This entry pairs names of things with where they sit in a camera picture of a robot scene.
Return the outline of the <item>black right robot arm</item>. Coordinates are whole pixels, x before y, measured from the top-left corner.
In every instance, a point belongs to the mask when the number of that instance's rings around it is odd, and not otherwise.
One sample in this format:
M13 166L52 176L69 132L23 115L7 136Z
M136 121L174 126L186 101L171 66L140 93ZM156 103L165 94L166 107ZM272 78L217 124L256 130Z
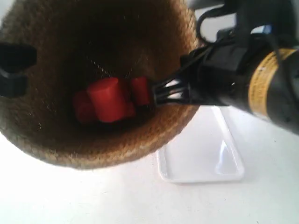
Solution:
M197 21L235 15L235 26L180 58L181 67L156 83L156 105L233 106L299 132L299 40L294 0L224 0Z

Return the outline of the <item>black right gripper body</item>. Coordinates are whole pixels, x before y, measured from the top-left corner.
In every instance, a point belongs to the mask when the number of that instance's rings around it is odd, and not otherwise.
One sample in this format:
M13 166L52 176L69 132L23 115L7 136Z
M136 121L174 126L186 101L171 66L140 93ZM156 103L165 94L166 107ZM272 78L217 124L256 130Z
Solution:
M234 106L251 113L248 100L255 46L220 40L184 57L178 101L189 105Z

